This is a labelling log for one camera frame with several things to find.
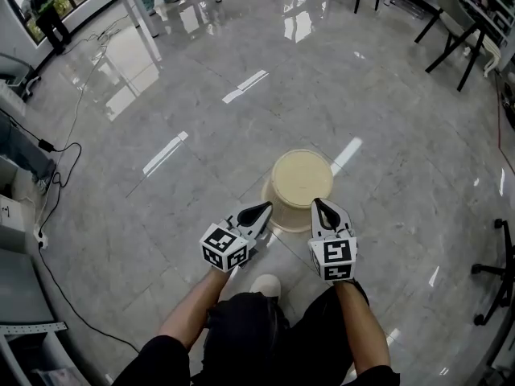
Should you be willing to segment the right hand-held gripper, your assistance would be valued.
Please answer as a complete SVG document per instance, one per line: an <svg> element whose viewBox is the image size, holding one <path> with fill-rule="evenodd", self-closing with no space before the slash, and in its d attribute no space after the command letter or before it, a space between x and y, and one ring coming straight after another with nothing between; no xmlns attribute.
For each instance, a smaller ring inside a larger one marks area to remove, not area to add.
<svg viewBox="0 0 515 386"><path fill-rule="evenodd" d="M327 282L350 281L355 276L357 239L346 210L315 198L311 203L308 248L317 274Z"/></svg>

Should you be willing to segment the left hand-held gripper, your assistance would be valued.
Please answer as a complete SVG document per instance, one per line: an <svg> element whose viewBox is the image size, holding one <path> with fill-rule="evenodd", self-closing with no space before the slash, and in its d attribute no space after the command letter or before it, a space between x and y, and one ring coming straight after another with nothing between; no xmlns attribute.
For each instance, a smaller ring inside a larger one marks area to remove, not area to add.
<svg viewBox="0 0 515 386"><path fill-rule="evenodd" d="M256 239L263 234L272 212L270 201L247 203L237 215L211 224L199 241L204 260L224 273L244 267L256 256Z"/></svg>

